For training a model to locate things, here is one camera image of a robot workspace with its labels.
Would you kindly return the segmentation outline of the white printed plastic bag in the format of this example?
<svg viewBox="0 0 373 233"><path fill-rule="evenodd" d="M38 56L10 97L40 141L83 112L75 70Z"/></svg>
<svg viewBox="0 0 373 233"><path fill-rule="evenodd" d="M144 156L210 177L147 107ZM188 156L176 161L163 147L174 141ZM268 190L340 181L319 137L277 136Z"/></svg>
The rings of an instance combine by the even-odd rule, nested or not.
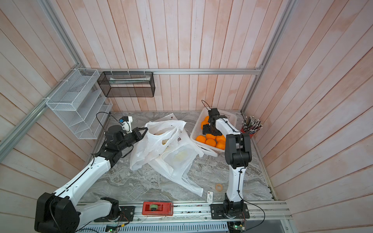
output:
<svg viewBox="0 0 373 233"><path fill-rule="evenodd" d="M140 169L146 163L160 156L176 141L186 125L182 120L149 121L144 138L134 145L130 157L130 170Z"/></svg>

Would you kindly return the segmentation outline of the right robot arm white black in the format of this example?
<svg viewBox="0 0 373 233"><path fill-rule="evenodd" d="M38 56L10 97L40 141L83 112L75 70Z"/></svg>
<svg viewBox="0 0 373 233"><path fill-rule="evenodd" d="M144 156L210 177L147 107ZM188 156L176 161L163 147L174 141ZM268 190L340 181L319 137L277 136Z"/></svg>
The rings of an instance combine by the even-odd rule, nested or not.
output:
<svg viewBox="0 0 373 233"><path fill-rule="evenodd" d="M208 125L203 134L225 137L225 160L229 166L229 183L222 204L211 204L213 219L249 217L243 200L244 175L252 161L251 138L232 125L217 108L208 109Z"/></svg>

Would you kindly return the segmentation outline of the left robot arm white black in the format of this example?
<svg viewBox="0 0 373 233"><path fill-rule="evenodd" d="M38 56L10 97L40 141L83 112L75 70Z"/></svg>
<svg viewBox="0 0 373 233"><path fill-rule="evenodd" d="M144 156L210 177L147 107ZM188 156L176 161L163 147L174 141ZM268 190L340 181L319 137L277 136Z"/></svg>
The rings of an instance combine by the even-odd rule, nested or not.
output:
<svg viewBox="0 0 373 233"><path fill-rule="evenodd" d="M141 141L148 128L136 127L127 133L119 125L109 127L105 141L87 166L53 193L44 193L37 200L35 231L39 233L74 233L79 227L99 219L120 219L119 202L104 197L84 207L77 207L82 196L106 172L124 157L122 151Z"/></svg>

